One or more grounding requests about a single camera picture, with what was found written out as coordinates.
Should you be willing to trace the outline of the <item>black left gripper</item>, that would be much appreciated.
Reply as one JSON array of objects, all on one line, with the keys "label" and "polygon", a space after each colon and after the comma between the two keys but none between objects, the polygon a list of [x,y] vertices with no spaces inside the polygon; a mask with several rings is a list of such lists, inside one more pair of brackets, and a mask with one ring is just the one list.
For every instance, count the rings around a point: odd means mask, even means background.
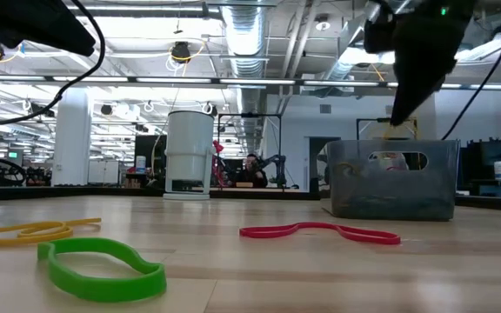
[{"label": "black left gripper", "polygon": [[0,43],[41,43],[85,57],[95,39],[61,0],[0,0]]}]

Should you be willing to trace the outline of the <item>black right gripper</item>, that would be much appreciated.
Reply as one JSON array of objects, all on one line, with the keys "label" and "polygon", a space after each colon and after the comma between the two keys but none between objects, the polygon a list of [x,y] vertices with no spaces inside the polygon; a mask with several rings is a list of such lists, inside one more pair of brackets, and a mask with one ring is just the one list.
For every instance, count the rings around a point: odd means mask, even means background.
[{"label": "black right gripper", "polygon": [[444,81],[455,65],[476,0],[428,0],[400,13],[387,1],[364,23],[364,49],[395,51],[398,82],[391,125],[402,124]]}]

